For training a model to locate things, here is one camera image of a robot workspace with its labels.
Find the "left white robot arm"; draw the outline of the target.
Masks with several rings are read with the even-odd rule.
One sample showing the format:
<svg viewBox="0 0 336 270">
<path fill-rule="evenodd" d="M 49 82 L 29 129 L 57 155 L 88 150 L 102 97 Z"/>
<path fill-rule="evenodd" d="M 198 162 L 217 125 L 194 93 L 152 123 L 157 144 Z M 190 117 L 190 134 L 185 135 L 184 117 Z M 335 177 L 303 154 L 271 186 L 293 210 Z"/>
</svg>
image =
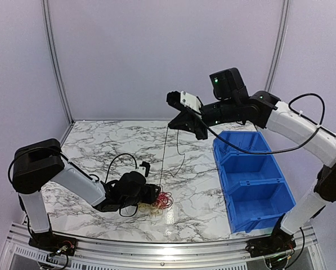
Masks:
<svg viewBox="0 0 336 270">
<path fill-rule="evenodd" d="M 150 165 L 142 162 L 136 169 L 124 173 L 118 180 L 95 180 L 75 165 L 61 151 L 58 140 L 45 141 L 16 150 L 8 167 L 8 180 L 23 203 L 36 240 L 46 250 L 54 250 L 59 238 L 53 234 L 41 194 L 42 187 L 55 182 L 82 198 L 99 212 L 118 212 L 139 203 L 154 204 L 161 188 L 149 184 L 146 178 Z"/>
</svg>

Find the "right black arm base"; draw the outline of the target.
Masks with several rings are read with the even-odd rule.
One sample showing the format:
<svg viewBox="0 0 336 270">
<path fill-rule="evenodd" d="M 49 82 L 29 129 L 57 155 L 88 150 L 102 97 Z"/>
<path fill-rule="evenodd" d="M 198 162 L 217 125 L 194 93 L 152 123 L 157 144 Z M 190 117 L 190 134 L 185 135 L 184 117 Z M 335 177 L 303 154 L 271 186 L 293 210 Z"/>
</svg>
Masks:
<svg viewBox="0 0 336 270">
<path fill-rule="evenodd" d="M 280 253 L 296 247 L 293 235 L 289 235 L 276 224 L 269 236 L 247 241 L 245 250 L 252 258 Z"/>
</svg>

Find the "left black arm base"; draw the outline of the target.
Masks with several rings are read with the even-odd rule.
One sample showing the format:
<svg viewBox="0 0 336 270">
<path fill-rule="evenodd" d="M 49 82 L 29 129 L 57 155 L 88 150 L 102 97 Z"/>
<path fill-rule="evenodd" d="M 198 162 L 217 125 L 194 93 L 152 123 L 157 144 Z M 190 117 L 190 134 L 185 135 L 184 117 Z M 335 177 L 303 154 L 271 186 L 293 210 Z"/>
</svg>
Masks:
<svg viewBox="0 0 336 270">
<path fill-rule="evenodd" d="M 29 239 L 29 245 L 50 252 L 51 255 L 73 256 L 77 248 L 77 239 L 57 235 L 52 231 L 44 233 L 32 232 Z"/>
</svg>

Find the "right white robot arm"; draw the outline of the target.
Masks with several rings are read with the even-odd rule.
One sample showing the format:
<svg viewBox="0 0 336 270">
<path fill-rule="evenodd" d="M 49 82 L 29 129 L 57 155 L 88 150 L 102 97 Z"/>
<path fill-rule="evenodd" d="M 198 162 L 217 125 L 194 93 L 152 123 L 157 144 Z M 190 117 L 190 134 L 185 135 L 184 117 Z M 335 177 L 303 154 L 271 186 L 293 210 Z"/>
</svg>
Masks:
<svg viewBox="0 0 336 270">
<path fill-rule="evenodd" d="M 323 127 L 266 91 L 249 95 L 237 68 L 210 76 L 217 102 L 203 105 L 200 98 L 184 91 L 169 92 L 166 102 L 180 113 L 169 122 L 170 129 L 193 133 L 205 140 L 211 127 L 223 123 L 251 122 L 296 143 L 291 150 L 305 149 L 323 164 L 317 180 L 292 210 L 284 214 L 267 238 L 266 246 L 278 252 L 300 227 L 336 202 L 336 133 Z"/>
</svg>

